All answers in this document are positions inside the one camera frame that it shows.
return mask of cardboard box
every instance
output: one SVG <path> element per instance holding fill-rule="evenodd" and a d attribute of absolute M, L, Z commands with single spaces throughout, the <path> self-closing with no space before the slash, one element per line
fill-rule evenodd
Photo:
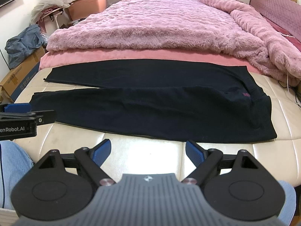
<path fill-rule="evenodd" d="M 45 51 L 42 47 L 37 49 L 26 60 L 12 69 L 0 82 L 0 92 L 13 102 L 16 101 L 23 89 L 39 71 L 40 59 Z"/>

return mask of black circular disc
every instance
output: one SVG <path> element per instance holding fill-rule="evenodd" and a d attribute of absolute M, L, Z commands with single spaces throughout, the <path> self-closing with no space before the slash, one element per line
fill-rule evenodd
<path fill-rule="evenodd" d="M 242 221 L 259 221 L 278 215 L 284 192 L 276 180 L 223 174 L 204 187 L 207 202 L 221 214 Z"/>
<path fill-rule="evenodd" d="M 92 187 L 75 174 L 40 169 L 25 175 L 11 194 L 18 215 L 52 221 L 74 215 L 92 200 Z"/>

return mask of gray plastic bag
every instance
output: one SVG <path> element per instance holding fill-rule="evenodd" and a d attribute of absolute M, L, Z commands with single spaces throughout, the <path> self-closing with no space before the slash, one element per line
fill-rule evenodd
<path fill-rule="evenodd" d="M 8 53 L 9 68 L 16 68 L 43 44 L 44 38 L 41 36 L 38 25 L 30 25 L 19 35 L 9 39 L 5 47 Z"/>

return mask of black pants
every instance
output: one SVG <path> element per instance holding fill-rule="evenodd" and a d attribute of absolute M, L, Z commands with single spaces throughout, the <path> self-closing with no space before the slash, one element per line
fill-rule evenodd
<path fill-rule="evenodd" d="M 271 100 L 245 66 L 110 60 L 54 68 L 46 79 L 99 89 L 35 93 L 33 110 L 93 130 L 204 143 L 276 138 Z"/>

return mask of blue jeans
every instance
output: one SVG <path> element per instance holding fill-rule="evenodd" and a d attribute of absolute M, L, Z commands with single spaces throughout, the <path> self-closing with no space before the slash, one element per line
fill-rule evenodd
<path fill-rule="evenodd" d="M 0 141 L 2 168 L 5 187 L 4 208 L 13 210 L 10 200 L 10 193 L 17 182 L 32 167 L 33 162 L 29 155 L 16 143 L 11 141 Z M 285 192 L 285 203 L 278 218 L 285 224 L 289 225 L 296 209 L 296 193 L 294 187 L 288 182 L 279 181 Z M 0 206 L 3 204 L 3 186 L 0 179 Z"/>

